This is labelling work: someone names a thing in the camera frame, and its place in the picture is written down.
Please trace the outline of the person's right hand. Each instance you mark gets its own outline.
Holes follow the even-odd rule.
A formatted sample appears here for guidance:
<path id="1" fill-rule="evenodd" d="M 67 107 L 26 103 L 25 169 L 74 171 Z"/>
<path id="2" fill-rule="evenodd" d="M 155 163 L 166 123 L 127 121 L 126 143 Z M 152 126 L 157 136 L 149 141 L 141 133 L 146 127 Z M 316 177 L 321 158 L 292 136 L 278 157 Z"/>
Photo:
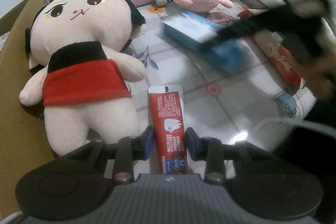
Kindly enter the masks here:
<path id="1" fill-rule="evenodd" d="M 335 77 L 335 36 L 329 30 L 322 30 L 317 42 L 323 48 L 323 55 L 308 63 L 294 60 L 297 73 L 305 80 L 306 86 L 321 100 L 329 100 L 335 94 L 335 82 L 327 77 Z"/>

